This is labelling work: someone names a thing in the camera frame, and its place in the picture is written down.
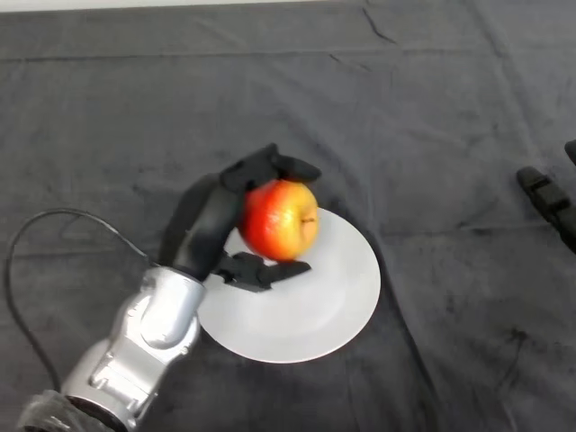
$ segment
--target robotic hand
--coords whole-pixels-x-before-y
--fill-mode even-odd
[[[315,166],[280,155],[272,144],[194,184],[166,228],[158,266],[144,274],[140,292],[121,307],[111,335],[85,353],[61,395],[51,392],[28,406],[22,430],[137,429],[170,365],[199,337],[196,312],[210,273],[257,292],[310,269],[299,262],[267,267],[256,256],[224,252],[242,217],[246,192],[278,178],[310,182],[318,177]]]

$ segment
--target dark gray cloth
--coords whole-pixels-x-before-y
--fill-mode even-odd
[[[179,194],[268,142],[382,251],[377,311],[306,364],[206,335],[144,430],[569,431],[576,256],[515,181],[576,196],[572,0],[382,0],[0,15],[0,247],[70,205],[154,252]],[[88,222],[19,247],[17,301],[65,375],[143,263]],[[49,385],[0,303],[0,426]]]

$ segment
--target plate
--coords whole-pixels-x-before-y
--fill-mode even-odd
[[[225,249],[250,252],[237,230]],[[312,269],[266,292],[244,291],[211,275],[199,309],[204,329],[230,351],[268,363],[305,362],[342,347],[374,313],[376,256],[352,224],[320,209],[318,238],[299,259]]]

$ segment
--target black robotic finger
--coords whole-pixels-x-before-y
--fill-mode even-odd
[[[280,282],[285,279],[290,279],[302,273],[311,270],[312,267],[308,263],[302,261],[289,261],[285,263],[278,263],[275,265],[267,265],[260,268],[258,273],[258,280],[261,284],[269,285],[274,282]]]
[[[576,139],[567,142],[566,145],[564,145],[564,150],[566,151],[566,154],[572,163],[576,165]]]
[[[224,253],[212,272],[221,276],[225,284],[261,293],[270,290],[274,282],[301,275],[310,269],[308,263],[300,261],[266,265],[262,257],[240,252],[234,256]]]
[[[566,192],[532,166],[520,169],[517,180],[532,205],[556,228],[564,244],[576,253],[576,207],[572,206]]]
[[[223,170],[220,182],[233,192],[244,193],[279,178],[311,182],[320,175],[321,171],[315,166],[296,157],[283,156],[275,144],[269,144]]]
[[[296,157],[277,155],[272,159],[272,163],[278,171],[278,178],[293,182],[309,183],[318,180],[322,175],[319,168]]]

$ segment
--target black object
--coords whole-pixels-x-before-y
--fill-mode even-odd
[[[222,276],[224,283],[252,293],[261,293],[272,288],[272,282],[282,281],[310,270],[308,263],[292,261],[276,265],[266,265],[260,256],[240,252],[234,256],[224,254],[218,266],[212,271]]]
[[[266,274],[290,277],[309,270],[302,263],[280,263],[274,270],[266,270],[262,264],[256,272],[256,261],[245,256],[228,262],[228,266],[224,262],[222,267],[222,251],[229,234],[240,222],[246,192],[275,179],[310,182],[320,175],[315,166],[280,155],[277,146],[270,144],[217,175],[203,177],[186,191],[178,204],[164,233],[158,263],[198,281],[206,279],[220,263],[216,274],[226,275],[225,279],[235,286],[255,284],[251,286],[260,291],[269,288],[270,283],[263,282]],[[271,276],[268,279],[280,280]]]
[[[105,409],[86,400],[71,400],[48,390],[25,405],[18,432],[127,432]]]
[[[568,142],[564,149],[576,165],[576,141]],[[576,254],[576,207],[572,206],[566,192],[533,166],[518,170],[517,180],[534,207],[556,228],[564,244]]]

